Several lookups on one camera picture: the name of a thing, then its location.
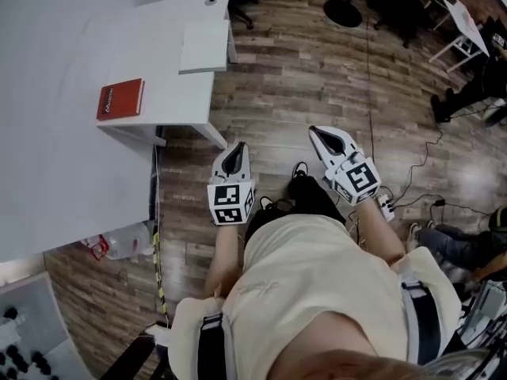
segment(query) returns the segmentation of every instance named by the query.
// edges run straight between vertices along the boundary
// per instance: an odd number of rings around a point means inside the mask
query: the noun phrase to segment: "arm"
[[[204,297],[213,297],[217,289],[218,295],[227,296],[238,281],[239,273],[238,226],[221,226],[216,235],[215,255],[204,283]]]
[[[406,255],[405,246],[389,226],[373,199],[366,199],[356,209],[368,252],[384,259],[389,266]]]
[[[500,270],[507,268],[507,252],[501,253],[491,260],[484,268],[477,269],[474,272],[474,279],[482,280],[485,277],[492,275],[493,273],[499,272]]]

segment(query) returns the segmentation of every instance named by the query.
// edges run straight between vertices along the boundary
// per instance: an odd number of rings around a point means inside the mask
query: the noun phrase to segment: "table leg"
[[[229,21],[229,38],[227,38],[227,56],[230,63],[238,63],[236,55],[236,46],[234,45],[234,36],[232,35],[231,20],[229,19],[229,11],[226,13],[226,19]]]
[[[437,25],[435,25],[435,28],[433,29],[433,31],[435,31],[438,27],[440,27],[445,22],[445,20],[447,20],[449,18],[450,15],[451,15],[451,13],[445,14],[444,18],[442,18],[442,20]]]
[[[220,149],[227,148],[227,141],[225,138],[213,127],[210,123],[202,124],[194,124],[193,127],[197,132],[202,134],[205,138],[208,138],[212,143],[217,145]]]
[[[438,58],[440,55],[444,54],[446,51],[451,49],[454,44],[456,44],[459,40],[463,39],[463,35],[458,36],[455,40],[453,40],[447,47],[442,49],[440,52],[438,52],[435,56],[433,56],[428,62],[433,62],[436,58]]]
[[[482,54],[481,50],[476,51],[473,55],[468,56],[467,58],[463,59],[461,62],[458,62],[456,65],[449,67],[446,72],[451,73],[454,69],[457,69],[464,63],[468,62],[470,59],[475,58],[475,56]]]
[[[127,137],[137,139],[138,141],[144,143],[150,143],[157,146],[166,146],[166,140],[158,137],[155,134],[147,133],[142,129],[132,129],[131,127],[103,127],[105,129],[109,128],[112,131],[117,132],[118,134],[125,135]]]

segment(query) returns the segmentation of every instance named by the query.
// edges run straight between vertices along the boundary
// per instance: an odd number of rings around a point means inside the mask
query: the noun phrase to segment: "sneaker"
[[[442,102],[437,95],[433,94],[431,96],[431,109],[433,110],[433,115],[435,116],[436,123],[448,123],[451,121],[449,117],[446,117],[442,114]]]
[[[452,89],[445,90],[445,100],[446,101],[454,100],[454,91]]]
[[[409,237],[406,239],[406,251],[412,252],[419,246],[419,241],[416,238],[416,233],[422,230],[422,226],[414,222],[409,228]]]
[[[262,196],[259,200],[259,204],[263,210],[267,210],[268,208],[275,207],[275,202],[271,200],[267,196]]]
[[[294,170],[292,171],[292,179],[297,176],[307,176],[308,175],[308,165],[301,161],[296,166],[294,166]]]

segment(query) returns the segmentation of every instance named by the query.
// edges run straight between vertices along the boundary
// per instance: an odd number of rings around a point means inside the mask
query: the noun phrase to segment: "black strap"
[[[417,363],[424,365],[436,359],[440,351],[440,320],[435,299],[429,289],[421,282],[417,282],[415,286],[403,283],[402,286],[409,292],[411,290],[423,290],[425,293],[418,297],[412,297],[411,295],[419,327],[419,354]]]
[[[222,320],[222,313],[203,319],[197,351],[197,378],[199,380],[227,380]]]

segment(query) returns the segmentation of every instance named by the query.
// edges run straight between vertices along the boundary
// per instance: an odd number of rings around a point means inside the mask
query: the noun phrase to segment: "chair leg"
[[[229,10],[233,15],[241,18],[246,23],[247,29],[254,29],[254,22],[249,16],[246,15],[246,13],[242,9],[235,6],[234,4],[231,4],[229,5]]]

